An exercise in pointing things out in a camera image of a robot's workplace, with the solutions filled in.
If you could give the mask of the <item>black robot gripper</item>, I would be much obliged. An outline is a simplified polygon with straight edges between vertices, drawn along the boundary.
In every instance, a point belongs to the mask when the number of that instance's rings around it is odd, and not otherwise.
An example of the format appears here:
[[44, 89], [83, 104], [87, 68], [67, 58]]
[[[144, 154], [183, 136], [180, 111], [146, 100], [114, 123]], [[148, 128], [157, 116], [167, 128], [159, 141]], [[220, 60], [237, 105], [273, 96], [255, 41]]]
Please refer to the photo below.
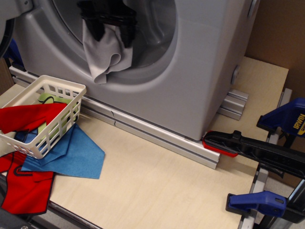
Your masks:
[[80, 0], [77, 6], [87, 29], [97, 42], [105, 34], [104, 24], [109, 24], [120, 27], [124, 47], [131, 47], [136, 34], [137, 13], [122, 0]]

